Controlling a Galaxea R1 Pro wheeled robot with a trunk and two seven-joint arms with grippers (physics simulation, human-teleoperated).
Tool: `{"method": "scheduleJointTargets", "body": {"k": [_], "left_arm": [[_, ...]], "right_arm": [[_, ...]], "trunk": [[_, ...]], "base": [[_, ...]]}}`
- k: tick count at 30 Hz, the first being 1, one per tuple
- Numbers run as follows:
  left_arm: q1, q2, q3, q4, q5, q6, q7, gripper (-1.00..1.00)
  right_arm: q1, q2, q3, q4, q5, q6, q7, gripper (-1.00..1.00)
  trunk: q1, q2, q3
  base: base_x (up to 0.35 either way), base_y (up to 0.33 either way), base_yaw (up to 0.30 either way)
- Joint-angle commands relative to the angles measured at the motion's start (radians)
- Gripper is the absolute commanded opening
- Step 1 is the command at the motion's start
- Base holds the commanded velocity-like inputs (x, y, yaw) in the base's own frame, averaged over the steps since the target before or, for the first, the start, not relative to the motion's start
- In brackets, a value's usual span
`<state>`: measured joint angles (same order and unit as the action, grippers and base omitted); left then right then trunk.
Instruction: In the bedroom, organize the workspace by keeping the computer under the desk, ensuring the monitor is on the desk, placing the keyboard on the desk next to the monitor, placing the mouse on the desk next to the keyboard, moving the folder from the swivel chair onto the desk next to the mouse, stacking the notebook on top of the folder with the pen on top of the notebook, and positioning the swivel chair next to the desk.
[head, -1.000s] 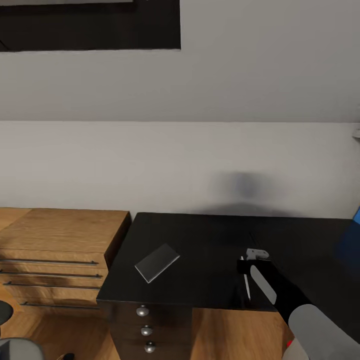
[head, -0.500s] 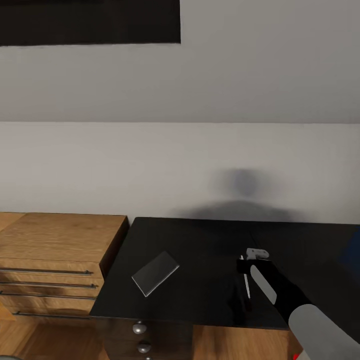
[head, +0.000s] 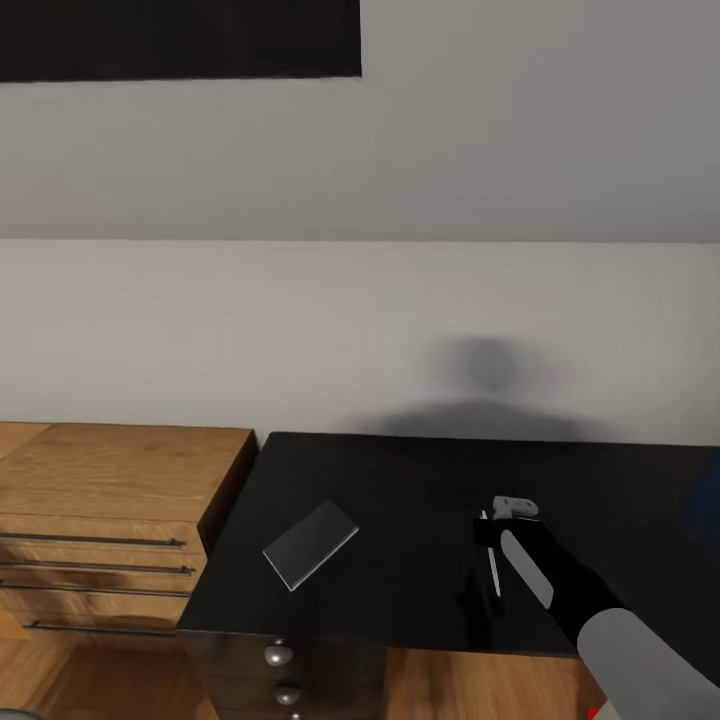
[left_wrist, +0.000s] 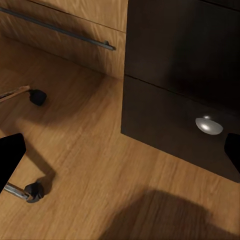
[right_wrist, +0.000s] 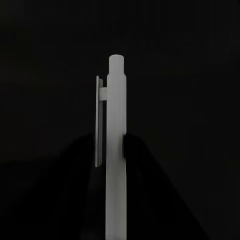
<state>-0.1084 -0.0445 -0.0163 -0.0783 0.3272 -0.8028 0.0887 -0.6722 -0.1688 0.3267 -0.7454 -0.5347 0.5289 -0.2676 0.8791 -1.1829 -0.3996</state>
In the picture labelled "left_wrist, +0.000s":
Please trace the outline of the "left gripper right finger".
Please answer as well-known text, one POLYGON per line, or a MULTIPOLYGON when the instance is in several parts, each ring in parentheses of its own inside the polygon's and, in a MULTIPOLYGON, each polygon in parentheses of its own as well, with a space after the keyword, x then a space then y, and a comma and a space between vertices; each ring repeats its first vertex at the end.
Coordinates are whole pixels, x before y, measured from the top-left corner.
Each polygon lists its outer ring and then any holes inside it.
POLYGON ((240 173, 240 135, 235 133, 228 133, 224 151, 240 173))

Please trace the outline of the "swivel chair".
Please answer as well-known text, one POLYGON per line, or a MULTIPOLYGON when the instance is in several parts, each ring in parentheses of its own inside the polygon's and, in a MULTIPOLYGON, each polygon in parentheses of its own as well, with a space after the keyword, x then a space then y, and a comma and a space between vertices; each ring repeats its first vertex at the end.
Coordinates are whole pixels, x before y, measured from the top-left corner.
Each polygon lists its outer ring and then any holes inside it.
MULTIPOLYGON (((32 89, 32 87, 27 84, 16 89, 12 89, 9 92, 0 94, 0 103, 10 100, 11 98, 23 94, 27 91, 29 91, 30 93, 30 100, 37 105, 42 105, 47 97, 47 94, 45 94, 43 91, 38 89, 32 89)), ((17 187, 14 184, 7 182, 4 187, 4 191, 28 203, 35 203, 39 201, 45 193, 41 183, 38 182, 25 186, 24 189, 21 189, 20 187, 17 187)))

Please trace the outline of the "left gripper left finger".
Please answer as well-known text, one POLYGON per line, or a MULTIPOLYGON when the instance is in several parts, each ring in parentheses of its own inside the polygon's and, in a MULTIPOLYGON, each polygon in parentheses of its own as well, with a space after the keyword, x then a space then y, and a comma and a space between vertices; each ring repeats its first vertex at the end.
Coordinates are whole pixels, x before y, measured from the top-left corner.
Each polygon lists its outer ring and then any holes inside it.
POLYGON ((0 193, 26 153, 22 133, 0 138, 0 193))

